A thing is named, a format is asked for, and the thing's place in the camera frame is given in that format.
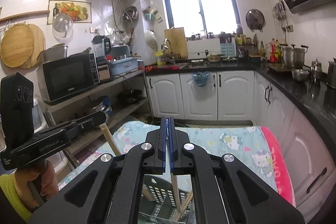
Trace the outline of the person left hand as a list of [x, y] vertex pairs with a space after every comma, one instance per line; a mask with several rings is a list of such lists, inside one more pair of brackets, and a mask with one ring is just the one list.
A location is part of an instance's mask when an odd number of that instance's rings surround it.
[[23, 205], [29, 210], [40, 206], [30, 189], [30, 182], [33, 183], [39, 195], [46, 200], [51, 199], [59, 191], [56, 173], [49, 160], [31, 167], [17, 169], [14, 173], [15, 190]]

